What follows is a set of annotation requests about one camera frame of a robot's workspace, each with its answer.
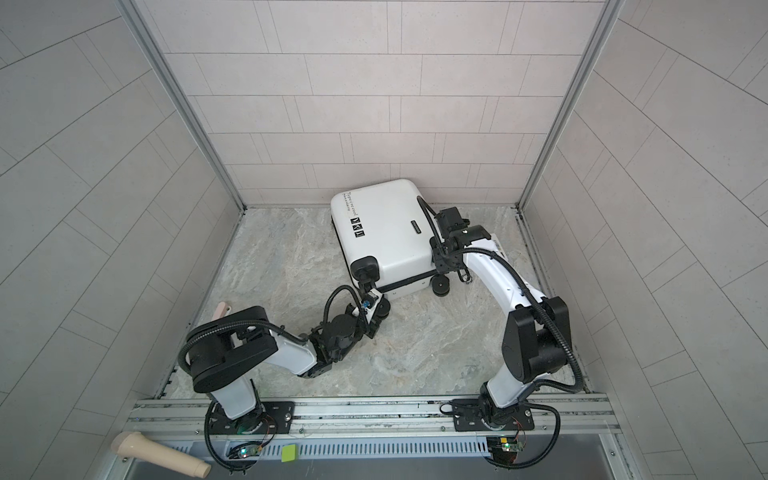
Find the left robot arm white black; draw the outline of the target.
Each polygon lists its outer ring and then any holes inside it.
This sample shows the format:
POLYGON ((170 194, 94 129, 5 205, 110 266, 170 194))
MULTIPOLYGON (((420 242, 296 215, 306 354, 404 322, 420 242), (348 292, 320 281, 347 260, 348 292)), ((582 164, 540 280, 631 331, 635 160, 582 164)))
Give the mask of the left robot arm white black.
POLYGON ((390 312, 383 293, 363 295, 350 285, 326 300, 322 320, 305 335, 293 335, 268 320, 261 306, 215 318, 192 330, 177 355, 193 390, 208 395, 226 417, 237 420, 260 409, 246 375, 262 363, 301 378, 315 378, 341 362, 364 337, 372 338, 390 312))

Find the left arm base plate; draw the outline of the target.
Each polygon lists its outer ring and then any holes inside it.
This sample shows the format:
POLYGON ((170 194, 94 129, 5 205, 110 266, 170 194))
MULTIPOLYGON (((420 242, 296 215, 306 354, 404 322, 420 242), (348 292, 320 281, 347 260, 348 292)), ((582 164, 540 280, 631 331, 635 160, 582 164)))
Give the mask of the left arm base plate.
POLYGON ((259 411, 252 411, 232 420, 216 404, 206 413, 208 432, 212 435, 261 435, 288 434, 296 404, 290 401, 267 401, 259 411))

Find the black and white suitcase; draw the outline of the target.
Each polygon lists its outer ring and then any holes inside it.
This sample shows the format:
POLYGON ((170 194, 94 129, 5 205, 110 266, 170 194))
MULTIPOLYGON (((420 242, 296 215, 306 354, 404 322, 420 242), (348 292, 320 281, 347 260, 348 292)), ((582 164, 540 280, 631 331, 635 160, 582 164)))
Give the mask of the black and white suitcase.
POLYGON ((370 321, 389 314, 389 301, 430 287, 443 297, 450 280, 432 259, 434 236, 415 184, 392 180, 335 195, 331 216, 348 273, 370 321))

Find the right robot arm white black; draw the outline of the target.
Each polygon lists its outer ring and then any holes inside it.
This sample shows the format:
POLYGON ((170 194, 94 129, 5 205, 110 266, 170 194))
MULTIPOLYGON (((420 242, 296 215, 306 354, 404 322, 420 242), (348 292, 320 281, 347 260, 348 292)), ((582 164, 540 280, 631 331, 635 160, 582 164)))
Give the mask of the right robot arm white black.
POLYGON ((501 343, 504 365, 479 397, 483 421, 492 428, 505 425, 514 412, 531 407, 527 398, 541 387, 582 392, 584 377, 572 348, 565 302, 531 287, 492 235, 472 225, 457 208, 436 212, 423 199, 418 203, 433 234, 430 246, 437 272, 480 280, 507 317, 501 343))

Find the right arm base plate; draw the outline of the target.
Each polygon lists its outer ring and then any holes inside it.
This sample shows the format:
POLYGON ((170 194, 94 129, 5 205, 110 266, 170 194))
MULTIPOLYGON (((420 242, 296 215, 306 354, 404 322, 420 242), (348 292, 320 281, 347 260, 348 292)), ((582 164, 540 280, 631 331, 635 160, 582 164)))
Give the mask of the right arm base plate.
POLYGON ((532 431, 535 424, 528 408, 519 404, 497 408, 485 397, 453 399, 440 407, 453 419, 457 432, 532 431))

